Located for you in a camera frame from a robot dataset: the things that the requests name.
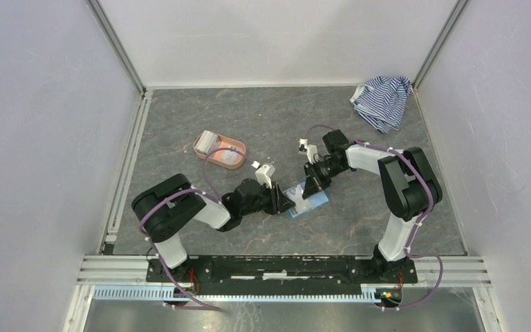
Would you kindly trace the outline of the teal card holder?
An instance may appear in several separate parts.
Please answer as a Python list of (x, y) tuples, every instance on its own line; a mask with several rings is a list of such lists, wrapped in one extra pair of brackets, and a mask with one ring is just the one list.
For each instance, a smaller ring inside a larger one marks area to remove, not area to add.
[(330, 202), (330, 197), (327, 191), (318, 192), (307, 199), (302, 198), (305, 189), (305, 181), (290, 187), (283, 191), (283, 193), (295, 204), (287, 213), (291, 219), (299, 218), (309, 212), (320, 208), (321, 206)]

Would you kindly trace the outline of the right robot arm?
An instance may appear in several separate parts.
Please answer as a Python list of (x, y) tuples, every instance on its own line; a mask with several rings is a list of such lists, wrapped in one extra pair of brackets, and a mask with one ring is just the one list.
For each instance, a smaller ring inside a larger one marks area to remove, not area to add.
[(361, 140), (349, 140), (339, 130), (323, 137), (327, 150), (321, 155), (307, 138), (299, 140), (299, 153), (307, 156), (306, 182), (302, 197), (307, 199), (326, 190), (342, 172), (364, 170), (377, 174), (382, 183), (390, 219), (374, 250), (378, 259), (371, 264), (380, 282), (389, 282), (400, 272), (398, 261), (409, 257), (418, 228), (443, 197), (443, 191), (424, 151), (419, 147), (399, 150), (379, 147)]

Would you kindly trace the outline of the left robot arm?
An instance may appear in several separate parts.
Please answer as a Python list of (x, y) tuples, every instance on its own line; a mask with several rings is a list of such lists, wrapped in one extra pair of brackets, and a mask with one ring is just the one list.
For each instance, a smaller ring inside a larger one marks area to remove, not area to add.
[(188, 223), (197, 221), (227, 232), (249, 214), (278, 215), (295, 206), (276, 182), (267, 184), (247, 178), (217, 200), (193, 186), (184, 174), (164, 180), (131, 202), (139, 230), (158, 253), (162, 271), (173, 282), (181, 282), (189, 274), (189, 255), (179, 235)]

